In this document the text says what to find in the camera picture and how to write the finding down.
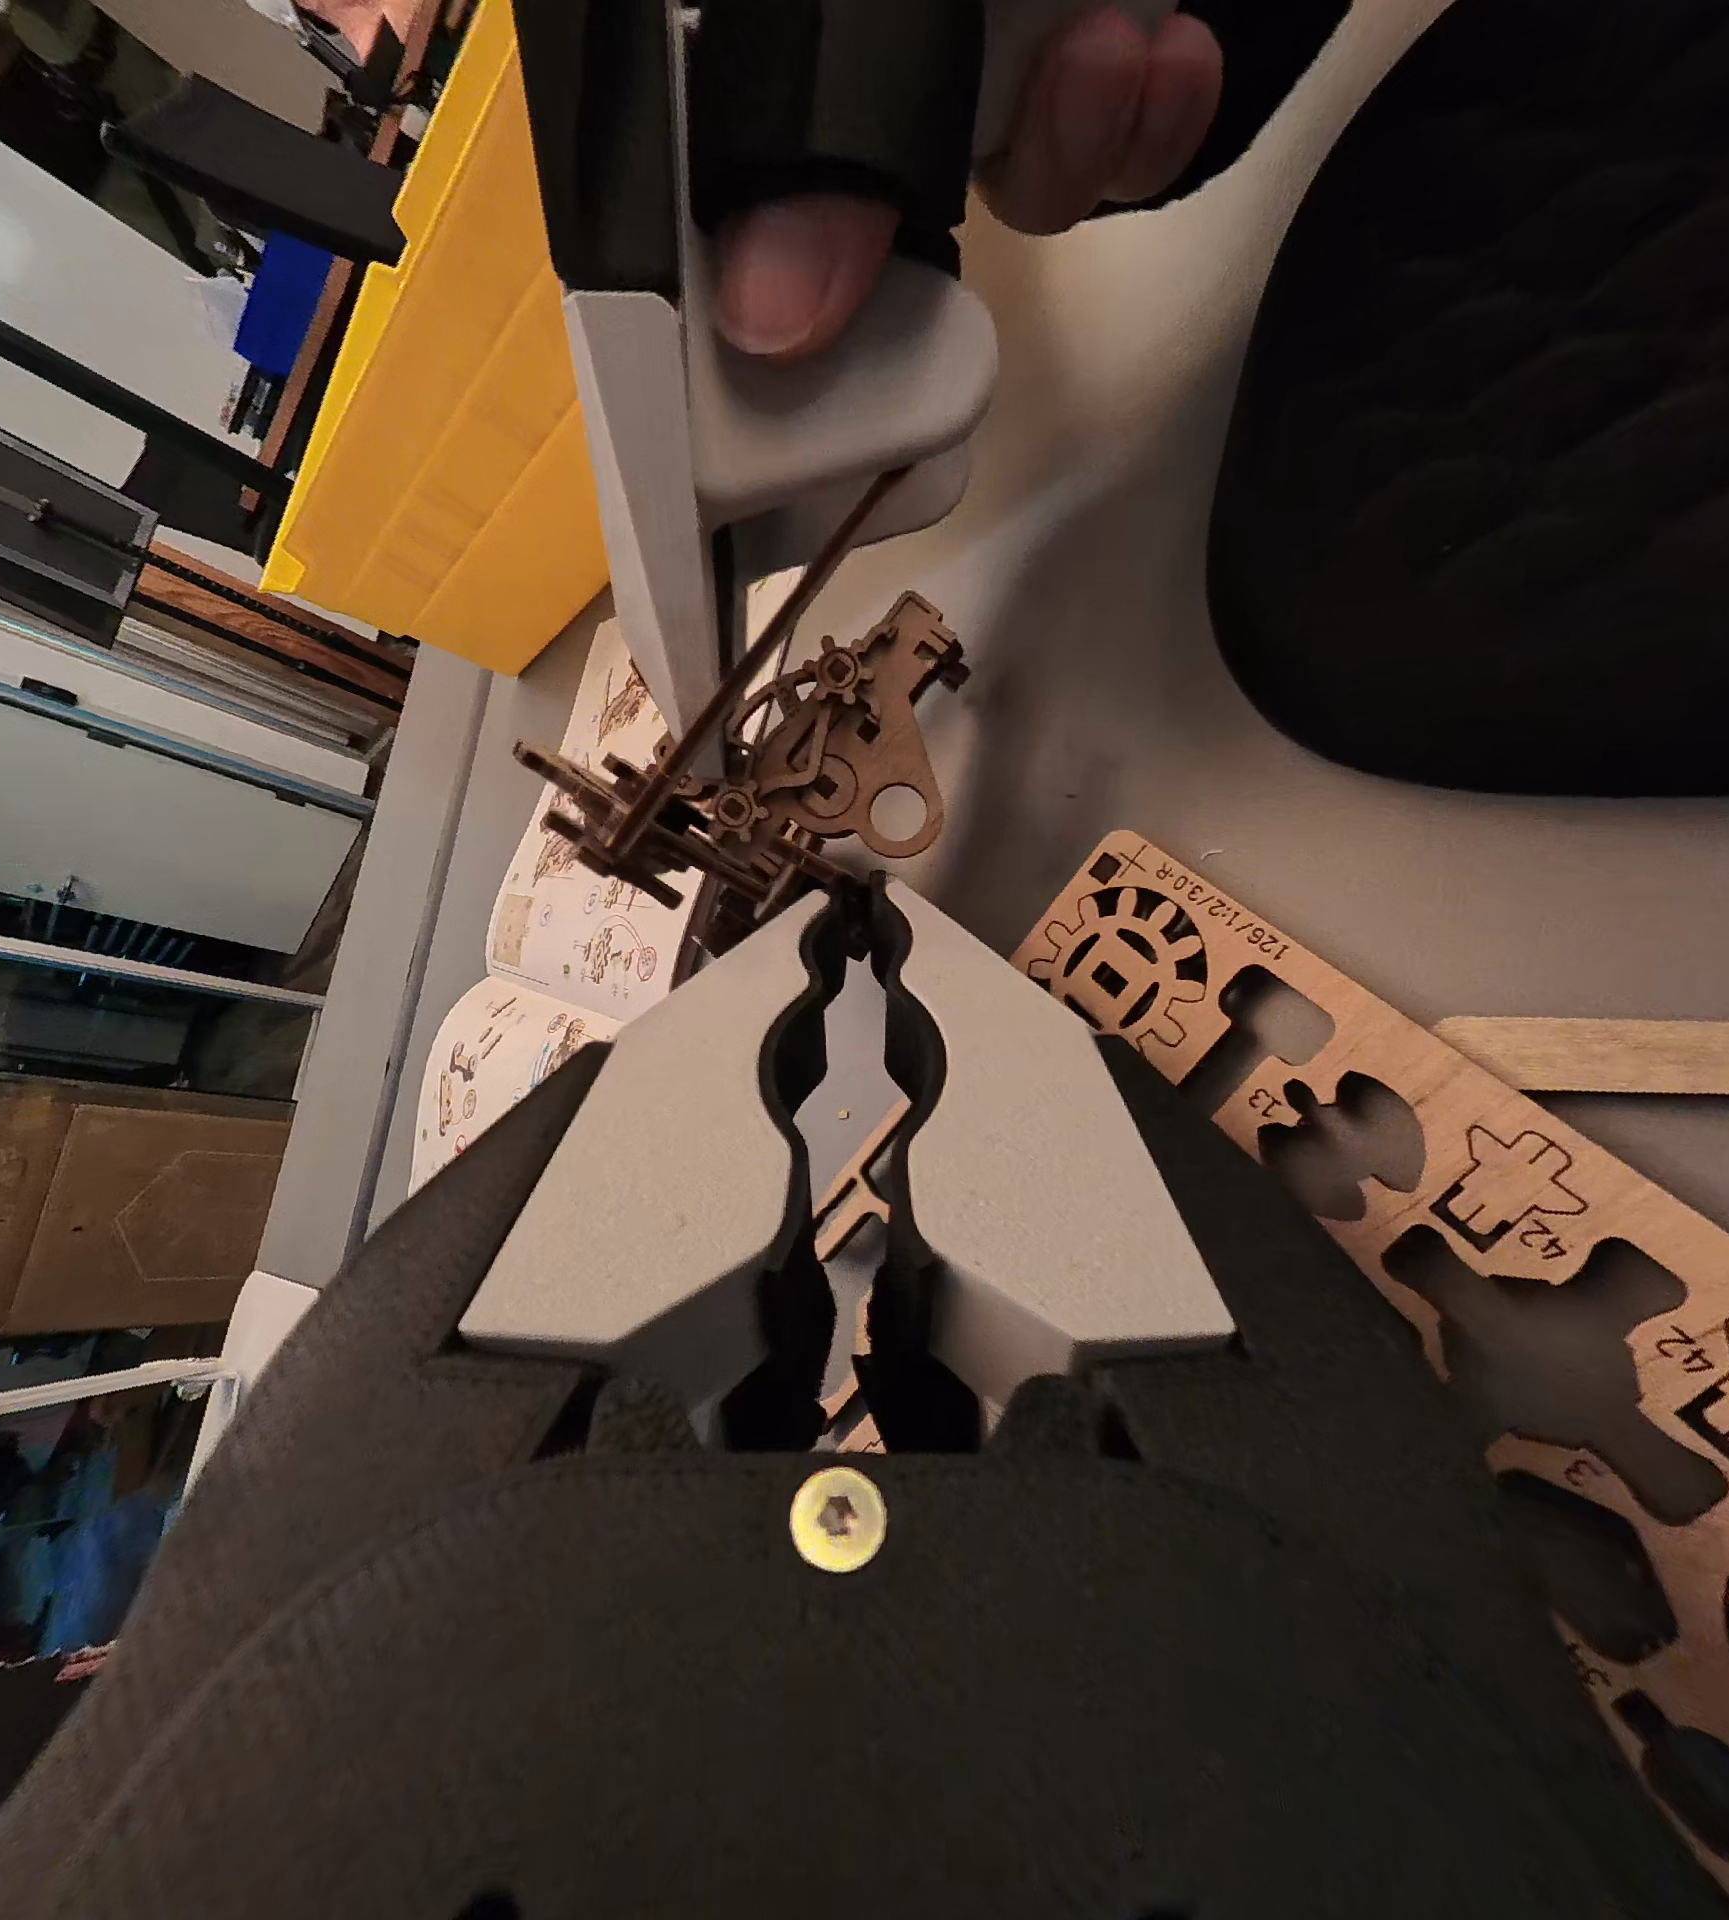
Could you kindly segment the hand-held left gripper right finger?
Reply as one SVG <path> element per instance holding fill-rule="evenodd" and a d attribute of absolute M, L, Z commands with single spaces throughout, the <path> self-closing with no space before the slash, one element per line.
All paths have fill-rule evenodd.
<path fill-rule="evenodd" d="M 1089 1369 L 1224 1345 L 1235 1319 L 1090 1025 L 879 879 L 884 1171 L 879 1356 Z"/>

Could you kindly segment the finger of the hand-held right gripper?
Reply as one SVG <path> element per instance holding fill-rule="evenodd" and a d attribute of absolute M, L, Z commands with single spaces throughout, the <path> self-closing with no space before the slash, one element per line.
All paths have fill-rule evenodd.
<path fill-rule="evenodd" d="M 683 315 L 652 292 L 566 289 L 563 311 L 614 613 L 683 737 L 740 647 L 732 548 L 707 531 L 691 463 Z"/>

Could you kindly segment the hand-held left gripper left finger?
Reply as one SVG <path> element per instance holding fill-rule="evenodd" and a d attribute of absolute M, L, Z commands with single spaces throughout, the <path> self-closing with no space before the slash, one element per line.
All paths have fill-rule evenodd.
<path fill-rule="evenodd" d="M 564 1362 L 760 1362 L 810 1220 L 844 912 L 805 895 L 623 1027 L 460 1319 Z"/>

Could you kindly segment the wooden gear mechanism model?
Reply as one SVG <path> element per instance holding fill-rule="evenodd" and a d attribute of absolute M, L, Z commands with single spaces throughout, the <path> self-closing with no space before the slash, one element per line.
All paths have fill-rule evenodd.
<path fill-rule="evenodd" d="M 913 474 L 903 465 L 871 481 L 702 715 L 644 765 L 611 754 L 589 770 L 516 742 L 516 762 L 550 790 L 543 826 L 580 868 L 660 908 L 681 908 L 681 879 L 701 877 L 708 903 L 730 903 L 740 940 L 807 892 L 847 887 L 830 843 L 857 841 L 879 862 L 935 845 L 947 807 L 918 709 L 971 673 L 936 605 L 907 589 L 865 636 L 824 636 L 815 653 L 783 662 L 867 519 Z"/>

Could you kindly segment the model instruction booklet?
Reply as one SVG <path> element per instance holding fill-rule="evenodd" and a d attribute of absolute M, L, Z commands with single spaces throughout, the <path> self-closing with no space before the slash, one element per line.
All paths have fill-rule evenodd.
<path fill-rule="evenodd" d="M 701 887 L 679 877 L 676 908 L 583 865 L 547 824 L 548 786 L 492 902 L 488 972 L 444 1015 L 425 1055 L 408 1192 L 415 1192 L 490 1123 L 587 1044 L 616 1031 L 676 980 Z"/>

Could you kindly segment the person's right hand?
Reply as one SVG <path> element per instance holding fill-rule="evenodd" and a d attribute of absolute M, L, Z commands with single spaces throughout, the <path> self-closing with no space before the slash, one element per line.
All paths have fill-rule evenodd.
<path fill-rule="evenodd" d="M 1052 236 L 1141 201 L 1199 153 L 1221 93 L 1213 29 L 1173 12 L 1141 27 L 1114 5 L 1067 20 L 1020 88 L 977 194 L 1006 228 Z M 728 220 L 717 241 L 714 324 L 734 350 L 790 364 L 828 347 L 889 263 L 898 211 L 875 197 L 799 194 Z"/>

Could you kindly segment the yellow plastic bin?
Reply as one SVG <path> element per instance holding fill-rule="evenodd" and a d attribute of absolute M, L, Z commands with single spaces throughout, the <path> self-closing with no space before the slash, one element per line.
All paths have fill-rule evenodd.
<path fill-rule="evenodd" d="M 394 218 L 260 585 L 516 677 L 608 562 L 509 4 L 473 14 Z"/>

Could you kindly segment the dark office furniture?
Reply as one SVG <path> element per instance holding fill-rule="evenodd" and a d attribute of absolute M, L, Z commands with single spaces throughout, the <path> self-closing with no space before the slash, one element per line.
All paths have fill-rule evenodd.
<path fill-rule="evenodd" d="M 148 108 L 101 126 L 106 152 L 177 185 L 237 228 L 279 232 L 333 257 L 400 262 L 400 173 L 190 73 Z"/>

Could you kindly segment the blue plastic bin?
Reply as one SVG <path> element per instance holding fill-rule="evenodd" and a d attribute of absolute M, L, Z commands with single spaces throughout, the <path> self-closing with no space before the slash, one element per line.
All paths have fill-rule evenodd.
<path fill-rule="evenodd" d="M 283 379 L 296 365 L 330 268 L 339 259 L 291 234 L 268 234 L 235 324 L 231 351 L 247 367 Z"/>

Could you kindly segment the brown cardboard box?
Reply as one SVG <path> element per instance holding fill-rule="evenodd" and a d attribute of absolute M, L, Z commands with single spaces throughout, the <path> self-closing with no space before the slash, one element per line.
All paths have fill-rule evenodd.
<path fill-rule="evenodd" d="M 224 1323 L 291 1116 L 282 1100 L 0 1075 L 0 1335 Z"/>

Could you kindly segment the perforated wooden part sheet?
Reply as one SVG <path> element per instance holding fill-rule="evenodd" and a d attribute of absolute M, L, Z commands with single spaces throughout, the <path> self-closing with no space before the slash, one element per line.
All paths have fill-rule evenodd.
<path fill-rule="evenodd" d="M 1408 1319 L 1573 1670 L 1729 1900 L 1729 1232 L 1130 830 L 1014 963 Z"/>

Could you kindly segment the white tablet stand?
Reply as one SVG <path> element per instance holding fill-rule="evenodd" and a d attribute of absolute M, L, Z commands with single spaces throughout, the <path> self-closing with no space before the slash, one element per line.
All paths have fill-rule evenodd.
<path fill-rule="evenodd" d="M 218 1390 L 230 1409 L 309 1311 L 318 1295 L 318 1287 L 253 1269 L 231 1310 L 218 1356 L 149 1360 L 74 1379 L 4 1390 L 0 1391 L 0 1421 L 145 1387 L 172 1387 L 180 1393 Z"/>

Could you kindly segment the white cabinet panel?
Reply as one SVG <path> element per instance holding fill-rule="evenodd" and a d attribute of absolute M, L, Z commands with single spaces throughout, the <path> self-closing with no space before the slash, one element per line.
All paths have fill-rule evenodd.
<path fill-rule="evenodd" d="M 0 604 L 0 898 L 293 954 L 372 815 L 391 712 L 201 631 Z"/>

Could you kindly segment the black textured wrist rest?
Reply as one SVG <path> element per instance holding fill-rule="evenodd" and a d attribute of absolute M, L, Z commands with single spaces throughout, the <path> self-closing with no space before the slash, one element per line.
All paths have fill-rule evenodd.
<path fill-rule="evenodd" d="M 1729 797 L 1729 2 L 1458 2 L 1410 44 L 1262 287 L 1209 608 L 1328 762 Z"/>

